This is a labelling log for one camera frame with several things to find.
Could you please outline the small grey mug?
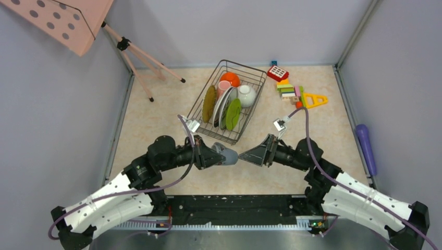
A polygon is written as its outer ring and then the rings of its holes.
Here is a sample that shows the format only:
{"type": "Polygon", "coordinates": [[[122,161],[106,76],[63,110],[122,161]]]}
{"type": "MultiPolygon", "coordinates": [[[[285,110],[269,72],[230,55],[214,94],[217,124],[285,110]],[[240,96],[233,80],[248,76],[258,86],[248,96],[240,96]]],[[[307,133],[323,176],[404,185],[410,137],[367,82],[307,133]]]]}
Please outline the small grey mug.
{"type": "Polygon", "coordinates": [[[226,147],[222,143],[215,142],[211,149],[215,150],[217,153],[224,156],[224,160],[219,162],[218,165],[221,166],[232,166],[238,162],[238,153],[231,148],[226,147]]]}

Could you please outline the white plate green red rim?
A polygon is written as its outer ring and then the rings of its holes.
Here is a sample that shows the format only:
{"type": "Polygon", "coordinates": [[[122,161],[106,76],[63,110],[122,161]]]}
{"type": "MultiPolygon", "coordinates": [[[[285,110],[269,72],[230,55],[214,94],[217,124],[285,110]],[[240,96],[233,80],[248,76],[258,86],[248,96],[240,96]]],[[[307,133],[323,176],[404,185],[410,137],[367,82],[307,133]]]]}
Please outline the white plate green red rim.
{"type": "Polygon", "coordinates": [[[226,95],[229,94],[229,92],[233,89],[233,87],[229,87],[217,100],[215,107],[214,107],[214,112],[212,115],[212,125],[213,127],[218,127],[218,119],[219,119],[219,109],[221,107],[221,104],[223,103],[224,98],[226,97],[226,95]]]}

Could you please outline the grey wire dish rack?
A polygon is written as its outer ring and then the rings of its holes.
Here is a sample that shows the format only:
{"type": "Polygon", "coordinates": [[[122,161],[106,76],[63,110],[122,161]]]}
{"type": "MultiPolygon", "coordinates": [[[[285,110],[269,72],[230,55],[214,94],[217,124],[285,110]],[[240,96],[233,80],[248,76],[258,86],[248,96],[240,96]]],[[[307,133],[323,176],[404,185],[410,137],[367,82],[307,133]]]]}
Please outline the grey wire dish rack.
{"type": "Polygon", "coordinates": [[[267,73],[262,69],[222,59],[217,64],[206,83],[201,87],[201,91],[194,104],[191,106],[187,117],[200,123],[200,126],[197,129],[198,134],[204,134],[230,145],[235,145],[244,134],[244,131],[253,116],[264,89],[266,79],[267,73]],[[207,90],[210,86],[218,87],[221,76],[228,72],[235,73],[239,77],[242,85],[251,87],[251,89],[256,92],[256,98],[252,105],[240,109],[240,112],[237,115],[237,124],[231,130],[225,125],[226,115],[231,102],[234,100],[233,97],[239,97],[238,91],[233,91],[232,94],[228,93],[227,99],[221,101],[220,104],[216,102],[210,120],[208,122],[203,121],[203,104],[207,90]]]}

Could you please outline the woven bamboo tray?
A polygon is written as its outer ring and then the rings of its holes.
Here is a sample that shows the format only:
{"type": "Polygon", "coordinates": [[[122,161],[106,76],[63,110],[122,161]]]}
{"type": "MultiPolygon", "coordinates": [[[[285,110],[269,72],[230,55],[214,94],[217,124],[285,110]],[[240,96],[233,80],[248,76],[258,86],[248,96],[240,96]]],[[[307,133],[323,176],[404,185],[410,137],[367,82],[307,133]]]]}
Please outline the woven bamboo tray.
{"type": "Polygon", "coordinates": [[[215,86],[211,85],[207,89],[203,100],[202,120],[204,123],[208,123],[209,120],[211,119],[215,104],[216,104],[216,88],[215,86]]]}

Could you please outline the white ceramic bowl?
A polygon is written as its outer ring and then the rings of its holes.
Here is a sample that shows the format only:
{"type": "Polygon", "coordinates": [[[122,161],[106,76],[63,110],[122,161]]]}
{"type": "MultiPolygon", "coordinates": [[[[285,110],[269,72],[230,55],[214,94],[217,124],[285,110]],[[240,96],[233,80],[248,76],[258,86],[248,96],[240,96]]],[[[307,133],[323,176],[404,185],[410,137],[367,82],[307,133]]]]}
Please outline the white ceramic bowl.
{"type": "Polygon", "coordinates": [[[238,99],[242,108],[249,108],[256,99],[256,91],[249,85],[240,85],[238,87],[238,99]]]}

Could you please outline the white plate red characters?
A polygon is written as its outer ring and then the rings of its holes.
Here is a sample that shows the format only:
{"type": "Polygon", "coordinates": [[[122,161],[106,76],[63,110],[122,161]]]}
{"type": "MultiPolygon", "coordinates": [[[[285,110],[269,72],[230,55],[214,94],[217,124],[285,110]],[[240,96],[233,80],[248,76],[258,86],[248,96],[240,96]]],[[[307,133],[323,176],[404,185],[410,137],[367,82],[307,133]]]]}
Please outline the white plate red characters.
{"type": "Polygon", "coordinates": [[[233,89],[229,92],[229,94],[226,95],[226,97],[224,98],[223,103],[221,104],[221,107],[219,109],[218,127],[221,130],[226,129],[226,124],[225,124],[226,112],[230,103],[236,98],[238,98],[238,88],[233,87],[233,89]]]}

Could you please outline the white cup pink handle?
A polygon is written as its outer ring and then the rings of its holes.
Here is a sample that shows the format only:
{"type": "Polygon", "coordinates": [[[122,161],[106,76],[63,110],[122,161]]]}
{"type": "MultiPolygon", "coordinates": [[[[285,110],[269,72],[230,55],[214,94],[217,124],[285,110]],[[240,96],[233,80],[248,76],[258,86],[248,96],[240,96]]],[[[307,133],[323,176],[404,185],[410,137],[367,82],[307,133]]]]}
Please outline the white cup pink handle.
{"type": "Polygon", "coordinates": [[[227,91],[231,87],[230,81],[222,80],[219,81],[216,88],[216,98],[219,99],[225,91],[227,91]]]}

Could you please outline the orange bowl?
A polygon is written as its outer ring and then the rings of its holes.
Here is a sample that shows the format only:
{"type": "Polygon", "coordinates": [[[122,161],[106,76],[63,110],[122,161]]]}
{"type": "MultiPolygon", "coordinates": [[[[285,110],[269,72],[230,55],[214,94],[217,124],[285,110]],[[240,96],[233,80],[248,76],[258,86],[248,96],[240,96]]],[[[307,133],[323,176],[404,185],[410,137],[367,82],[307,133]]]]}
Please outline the orange bowl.
{"type": "Polygon", "coordinates": [[[241,85],[241,81],[237,74],[233,72],[226,72],[224,73],[220,79],[220,81],[228,81],[230,82],[230,85],[233,87],[239,87],[241,85]]]}

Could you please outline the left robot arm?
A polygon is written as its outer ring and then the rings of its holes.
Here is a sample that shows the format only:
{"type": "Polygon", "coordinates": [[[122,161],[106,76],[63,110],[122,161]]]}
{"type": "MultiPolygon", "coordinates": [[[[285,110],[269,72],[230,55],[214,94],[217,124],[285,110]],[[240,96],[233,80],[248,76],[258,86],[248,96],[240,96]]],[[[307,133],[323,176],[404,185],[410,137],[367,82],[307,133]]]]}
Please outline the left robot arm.
{"type": "Polygon", "coordinates": [[[142,215],[161,215],[167,209],[164,190],[182,181],[193,166],[204,170],[222,165],[226,157],[193,133],[194,121],[178,116],[186,133],[184,145],[159,136],[145,154],[134,159],[107,184],[85,199],[51,211],[48,238],[63,249],[86,249],[101,234],[142,215]]]}

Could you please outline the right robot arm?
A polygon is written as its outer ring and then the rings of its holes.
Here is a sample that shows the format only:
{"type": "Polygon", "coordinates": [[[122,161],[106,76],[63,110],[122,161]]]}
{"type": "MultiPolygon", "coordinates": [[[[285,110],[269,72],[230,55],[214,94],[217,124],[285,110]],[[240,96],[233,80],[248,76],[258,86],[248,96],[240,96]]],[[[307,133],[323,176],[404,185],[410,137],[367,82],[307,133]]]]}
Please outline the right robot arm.
{"type": "Polygon", "coordinates": [[[331,214],[351,220],[374,231],[396,249],[422,249],[424,243],[430,243],[425,204],[401,202],[357,181],[324,159],[323,150],[308,134],[295,148],[269,134],[239,158],[260,167],[278,163],[306,172],[304,203],[313,215],[331,214]]]}

